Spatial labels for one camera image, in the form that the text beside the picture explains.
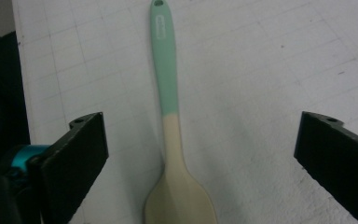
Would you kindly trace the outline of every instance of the hanging hole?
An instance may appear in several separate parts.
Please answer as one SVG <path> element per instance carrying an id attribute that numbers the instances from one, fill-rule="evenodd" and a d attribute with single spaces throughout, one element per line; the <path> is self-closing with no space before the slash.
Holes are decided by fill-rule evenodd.
<path id="1" fill-rule="evenodd" d="M 337 119 L 327 119 L 327 120 L 330 121 L 330 122 L 338 122 Z"/>
<path id="2" fill-rule="evenodd" d="M 161 0 L 157 0 L 154 5 L 155 5 L 155 7 L 160 7 L 160 6 L 164 5 L 164 2 Z"/>

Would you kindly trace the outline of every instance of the green handle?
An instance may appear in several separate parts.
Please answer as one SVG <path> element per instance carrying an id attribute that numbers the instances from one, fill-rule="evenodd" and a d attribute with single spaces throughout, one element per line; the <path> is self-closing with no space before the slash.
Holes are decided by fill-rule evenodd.
<path id="1" fill-rule="evenodd" d="M 152 1 L 150 27 L 161 113 L 178 113 L 175 37 L 166 1 Z"/>

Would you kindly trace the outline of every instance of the silicone spoon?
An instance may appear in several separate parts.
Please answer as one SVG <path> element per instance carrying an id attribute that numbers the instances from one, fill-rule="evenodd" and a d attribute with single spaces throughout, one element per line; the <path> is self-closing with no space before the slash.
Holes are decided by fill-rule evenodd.
<path id="1" fill-rule="evenodd" d="M 165 140 L 164 174 L 145 205 L 146 224 L 214 224 L 215 213 L 205 189 L 186 169 L 179 126 L 176 53 L 167 2 L 153 0 L 151 39 Z"/>

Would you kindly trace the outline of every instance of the white tabletop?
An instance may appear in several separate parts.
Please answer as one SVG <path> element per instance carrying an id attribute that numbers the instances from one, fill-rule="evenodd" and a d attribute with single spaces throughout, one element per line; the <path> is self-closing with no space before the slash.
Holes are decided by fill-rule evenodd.
<path id="1" fill-rule="evenodd" d="M 14 0 L 33 144 L 103 111 L 72 223 L 142 223 L 163 170 L 149 0 Z M 220 224 L 357 223 L 294 159 L 301 111 L 358 133 L 358 0 L 175 0 L 186 163 Z"/>

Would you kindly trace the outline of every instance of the handle label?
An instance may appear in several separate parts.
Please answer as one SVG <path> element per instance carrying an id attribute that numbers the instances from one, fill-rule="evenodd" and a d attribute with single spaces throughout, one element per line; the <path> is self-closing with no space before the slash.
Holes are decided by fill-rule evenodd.
<path id="1" fill-rule="evenodd" d="M 156 38 L 165 39 L 167 36 L 165 29 L 165 19 L 163 15 L 156 16 Z"/>

